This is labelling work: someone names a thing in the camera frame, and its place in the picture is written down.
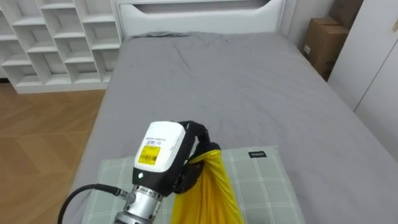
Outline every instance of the yellow label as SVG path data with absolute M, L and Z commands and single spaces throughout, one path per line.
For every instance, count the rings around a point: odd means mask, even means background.
M 139 156 L 139 163 L 155 165 L 157 155 L 159 154 L 160 147 L 144 146 L 141 155 Z

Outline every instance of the black cable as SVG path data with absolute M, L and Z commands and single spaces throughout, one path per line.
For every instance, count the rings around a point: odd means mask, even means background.
M 107 192 L 107 193 L 113 194 L 115 196 L 119 196 L 120 193 L 122 192 L 122 190 L 118 187 L 113 187 L 113 186 L 104 185 L 104 184 L 89 184 L 86 186 L 79 187 L 78 189 L 73 191 L 69 195 L 69 197 L 65 200 L 65 202 L 63 203 L 60 213 L 58 215 L 58 222 L 57 222 L 58 224 L 62 224 L 63 215 L 65 214 L 67 207 L 68 207 L 69 203 L 72 201 L 72 199 L 76 195 L 78 195 L 80 192 L 83 192 L 85 190 L 91 190 L 91 189 Z

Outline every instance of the yellow cloth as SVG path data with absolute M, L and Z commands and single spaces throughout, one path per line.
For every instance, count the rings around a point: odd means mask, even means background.
M 241 224 L 231 183 L 225 171 L 220 150 L 200 155 L 190 163 L 205 161 L 198 182 L 184 194 L 176 195 L 172 224 Z

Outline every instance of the wooden floor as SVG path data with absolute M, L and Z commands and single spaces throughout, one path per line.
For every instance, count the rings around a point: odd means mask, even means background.
M 0 223 L 56 223 L 103 95 L 0 84 Z

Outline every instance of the white headboard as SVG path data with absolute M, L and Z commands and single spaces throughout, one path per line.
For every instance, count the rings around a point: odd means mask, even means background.
M 286 1 L 295 6 L 296 0 L 113 0 L 113 10 L 123 39 L 158 31 L 287 35 L 294 9 L 285 10 Z

